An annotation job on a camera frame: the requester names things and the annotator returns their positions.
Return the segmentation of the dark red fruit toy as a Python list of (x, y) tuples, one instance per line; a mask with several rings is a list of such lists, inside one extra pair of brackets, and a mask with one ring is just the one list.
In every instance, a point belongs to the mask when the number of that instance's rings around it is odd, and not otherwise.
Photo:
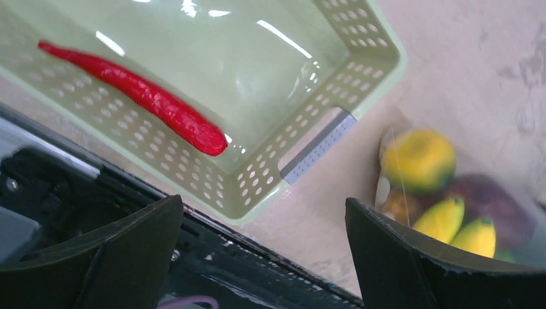
[(500, 247), (515, 249), (530, 242), (536, 220), (490, 176), (474, 173), (455, 177), (445, 191), (445, 197), (452, 196), (465, 202), (464, 223), (476, 218), (493, 220)]

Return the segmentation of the orange small fruit toy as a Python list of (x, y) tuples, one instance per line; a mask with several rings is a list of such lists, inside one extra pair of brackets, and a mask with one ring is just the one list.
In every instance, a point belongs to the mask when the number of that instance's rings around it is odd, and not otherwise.
[(396, 222), (410, 227), (420, 216), (421, 207), (410, 194), (391, 190), (383, 203), (382, 212)]

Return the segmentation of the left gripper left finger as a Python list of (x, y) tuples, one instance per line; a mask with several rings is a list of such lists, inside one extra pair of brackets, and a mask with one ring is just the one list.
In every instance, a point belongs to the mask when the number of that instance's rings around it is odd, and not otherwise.
[(167, 196), (1, 267), (2, 308), (156, 308), (184, 216)]

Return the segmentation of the clear zip top bag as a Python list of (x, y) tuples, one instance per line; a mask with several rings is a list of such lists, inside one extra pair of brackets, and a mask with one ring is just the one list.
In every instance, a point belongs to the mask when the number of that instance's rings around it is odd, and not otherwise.
[(378, 157), (377, 212), (478, 256), (545, 266), (545, 211), (440, 130), (393, 110)]

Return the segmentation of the yellow banana toy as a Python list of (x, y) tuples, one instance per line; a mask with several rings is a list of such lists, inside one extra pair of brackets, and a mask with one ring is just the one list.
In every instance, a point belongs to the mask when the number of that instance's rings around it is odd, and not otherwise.
[(460, 250), (493, 258), (496, 252), (493, 220), (476, 218), (464, 223), (465, 213), (464, 200), (452, 196), (431, 206), (412, 229)]

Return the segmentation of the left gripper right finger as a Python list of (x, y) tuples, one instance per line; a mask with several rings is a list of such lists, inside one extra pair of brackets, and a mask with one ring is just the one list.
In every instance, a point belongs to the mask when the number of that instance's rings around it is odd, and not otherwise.
[(472, 254), (345, 201), (365, 308), (544, 308), (545, 270)]

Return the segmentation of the green yellow fruit toy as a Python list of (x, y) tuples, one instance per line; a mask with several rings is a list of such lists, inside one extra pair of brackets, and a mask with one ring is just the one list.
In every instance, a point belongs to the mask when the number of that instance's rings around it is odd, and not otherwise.
[(433, 129), (413, 129), (394, 136), (379, 155), (383, 176), (412, 194), (442, 190), (454, 178), (457, 156), (453, 144)]

